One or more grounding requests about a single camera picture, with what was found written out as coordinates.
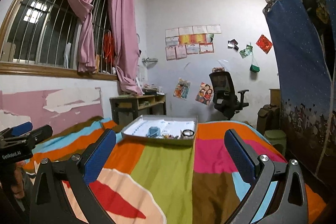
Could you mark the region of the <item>left hand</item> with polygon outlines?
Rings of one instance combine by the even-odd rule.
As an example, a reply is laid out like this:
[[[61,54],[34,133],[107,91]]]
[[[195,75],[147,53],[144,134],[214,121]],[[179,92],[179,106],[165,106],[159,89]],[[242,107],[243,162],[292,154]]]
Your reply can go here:
[[[23,169],[25,164],[25,161],[19,161],[15,164],[14,182],[11,185],[11,190],[17,200],[21,200],[24,197],[30,199],[33,191],[33,183]]]

